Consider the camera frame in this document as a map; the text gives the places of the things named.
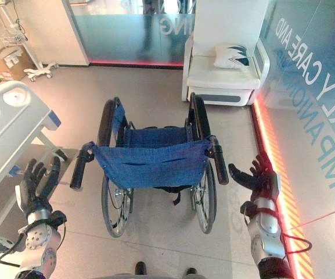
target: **white sofa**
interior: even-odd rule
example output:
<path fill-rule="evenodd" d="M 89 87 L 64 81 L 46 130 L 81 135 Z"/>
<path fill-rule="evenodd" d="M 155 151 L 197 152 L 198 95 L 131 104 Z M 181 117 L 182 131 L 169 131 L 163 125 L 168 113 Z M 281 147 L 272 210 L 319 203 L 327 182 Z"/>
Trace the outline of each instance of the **white sofa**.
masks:
<path fill-rule="evenodd" d="M 269 58 L 259 40 L 268 0 L 197 0 L 194 33 L 185 44 L 182 100 L 192 92 L 205 103 L 251 105 L 269 71 Z M 247 47 L 249 67 L 214 66 L 215 46 Z"/>

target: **black shoe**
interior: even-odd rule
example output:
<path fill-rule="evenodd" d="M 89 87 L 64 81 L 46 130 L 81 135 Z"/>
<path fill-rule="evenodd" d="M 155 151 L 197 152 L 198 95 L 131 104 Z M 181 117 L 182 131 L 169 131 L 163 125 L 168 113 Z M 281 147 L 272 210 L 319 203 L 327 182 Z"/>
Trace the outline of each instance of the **black shoe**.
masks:
<path fill-rule="evenodd" d="M 191 267 L 186 271 L 186 275 L 188 274 L 198 274 L 198 271 L 194 267 Z"/>
<path fill-rule="evenodd" d="M 135 266 L 135 275 L 147 275 L 146 265 L 144 262 L 138 262 Z"/>

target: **blue fabric backrest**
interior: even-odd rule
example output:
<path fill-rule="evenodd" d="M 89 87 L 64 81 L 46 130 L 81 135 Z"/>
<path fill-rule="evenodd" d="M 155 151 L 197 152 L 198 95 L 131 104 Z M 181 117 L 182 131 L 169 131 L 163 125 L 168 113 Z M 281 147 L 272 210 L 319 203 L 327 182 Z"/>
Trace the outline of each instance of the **blue fabric backrest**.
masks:
<path fill-rule="evenodd" d="M 94 145 L 105 174 L 119 188 L 177 187 L 200 182 L 208 164 L 208 140 L 162 148 L 109 148 Z"/>
<path fill-rule="evenodd" d="M 159 148 L 187 142 L 186 128 L 151 128 L 143 130 L 126 130 L 125 146 L 142 148 Z"/>

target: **medical stand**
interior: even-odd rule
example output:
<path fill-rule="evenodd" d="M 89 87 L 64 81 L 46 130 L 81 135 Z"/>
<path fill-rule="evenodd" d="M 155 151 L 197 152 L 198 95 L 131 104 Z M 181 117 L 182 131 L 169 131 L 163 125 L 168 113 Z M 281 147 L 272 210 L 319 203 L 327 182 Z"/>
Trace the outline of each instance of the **medical stand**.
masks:
<path fill-rule="evenodd" d="M 24 72 L 28 75 L 28 78 L 31 81 L 36 81 L 36 78 L 41 75 L 46 75 L 47 78 L 52 77 L 51 68 L 58 68 L 59 65 L 56 62 L 50 62 L 47 66 L 43 66 L 42 62 L 37 60 L 37 58 L 34 55 L 34 52 L 29 47 L 27 43 L 27 37 L 24 35 L 24 33 L 19 28 L 19 24 L 15 23 L 12 18 L 10 17 L 9 12 L 6 9 L 6 5 L 9 3 L 9 1 L 5 1 L 3 4 L 0 5 L 0 10 L 5 15 L 10 27 L 12 28 L 12 31 L 8 31 L 9 36 L 0 37 L 1 41 L 6 47 L 14 46 L 14 45 L 22 45 L 26 49 L 29 57 L 33 61 L 34 65 L 36 66 L 36 70 L 34 69 L 24 69 Z"/>

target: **cardboard box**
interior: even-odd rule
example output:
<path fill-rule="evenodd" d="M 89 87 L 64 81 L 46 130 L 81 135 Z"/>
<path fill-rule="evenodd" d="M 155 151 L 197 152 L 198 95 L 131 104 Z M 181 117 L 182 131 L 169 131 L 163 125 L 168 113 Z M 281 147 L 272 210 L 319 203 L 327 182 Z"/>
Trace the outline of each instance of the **cardboard box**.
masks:
<path fill-rule="evenodd" d="M 0 78 L 21 80 L 26 76 L 24 69 L 36 68 L 23 46 L 0 49 Z"/>

